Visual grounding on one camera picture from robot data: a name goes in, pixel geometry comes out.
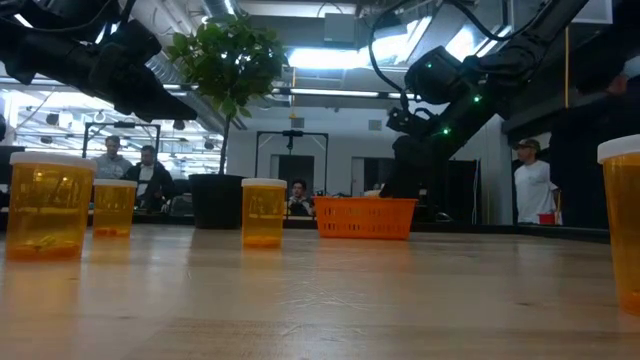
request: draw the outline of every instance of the black planter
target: black planter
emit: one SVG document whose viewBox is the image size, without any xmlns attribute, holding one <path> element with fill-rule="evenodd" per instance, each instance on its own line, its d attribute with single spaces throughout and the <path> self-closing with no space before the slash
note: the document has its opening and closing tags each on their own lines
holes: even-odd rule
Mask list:
<svg viewBox="0 0 640 360">
<path fill-rule="evenodd" d="M 242 176 L 189 176 L 198 229 L 239 229 L 242 225 Z"/>
</svg>

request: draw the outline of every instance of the potted plant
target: potted plant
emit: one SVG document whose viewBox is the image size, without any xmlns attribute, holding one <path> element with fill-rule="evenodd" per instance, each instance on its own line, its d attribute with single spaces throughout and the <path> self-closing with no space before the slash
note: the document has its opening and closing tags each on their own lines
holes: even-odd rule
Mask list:
<svg viewBox="0 0 640 360">
<path fill-rule="evenodd" d="M 189 176 L 196 227 L 238 228 L 242 177 L 225 174 L 229 127 L 238 114 L 251 117 L 245 108 L 251 98 L 271 93 L 271 83 L 288 65 L 284 48 L 274 31 L 253 29 L 239 17 L 222 26 L 202 24 L 195 34 L 176 33 L 167 52 L 186 81 L 225 116 L 219 173 Z"/>
</svg>

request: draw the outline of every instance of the wooden tabletop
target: wooden tabletop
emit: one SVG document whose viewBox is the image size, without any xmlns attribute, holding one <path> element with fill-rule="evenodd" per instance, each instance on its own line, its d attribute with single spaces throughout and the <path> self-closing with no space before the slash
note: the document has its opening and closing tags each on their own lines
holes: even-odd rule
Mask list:
<svg viewBox="0 0 640 360">
<path fill-rule="evenodd" d="M 79 263 L 0 267 L 0 358 L 640 357 L 640 318 L 617 308 L 608 246 L 412 240 L 292 230 L 281 251 L 260 251 L 243 250 L 237 231 L 88 235 Z"/>
</svg>

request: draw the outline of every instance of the robotic arm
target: robotic arm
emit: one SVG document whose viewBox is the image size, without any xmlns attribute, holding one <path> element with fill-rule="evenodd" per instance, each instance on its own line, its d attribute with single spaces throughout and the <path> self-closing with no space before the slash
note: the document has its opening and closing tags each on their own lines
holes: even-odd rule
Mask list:
<svg viewBox="0 0 640 360">
<path fill-rule="evenodd" d="M 148 122 L 195 119 L 145 66 L 162 47 L 142 24 L 129 21 L 134 3 L 121 11 L 117 0 L 0 0 L 0 62 L 22 84 L 39 73 Z"/>
<path fill-rule="evenodd" d="M 456 6 L 481 26 L 458 0 L 444 2 Z M 418 59 L 405 75 L 407 90 L 419 95 L 422 101 L 449 106 L 439 115 L 423 109 L 430 116 L 426 120 L 409 111 L 408 99 L 403 96 L 402 109 L 390 112 L 387 126 L 406 135 L 393 146 L 396 168 L 381 195 L 417 198 L 425 176 L 439 173 L 493 115 L 507 114 L 509 102 L 534 76 L 551 43 L 587 2 L 549 0 L 534 19 L 506 38 L 481 29 L 491 40 L 509 41 L 495 54 L 482 58 L 469 56 L 460 63 L 438 47 Z M 377 70 L 373 56 L 372 64 Z"/>
</svg>

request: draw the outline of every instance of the orange plastic crate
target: orange plastic crate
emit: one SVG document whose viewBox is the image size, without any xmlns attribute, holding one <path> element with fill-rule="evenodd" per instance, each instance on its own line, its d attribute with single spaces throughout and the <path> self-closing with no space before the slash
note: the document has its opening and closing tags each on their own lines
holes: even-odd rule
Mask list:
<svg viewBox="0 0 640 360">
<path fill-rule="evenodd" d="M 314 198 L 318 231 L 325 238 L 409 238 L 415 199 Z"/>
</svg>

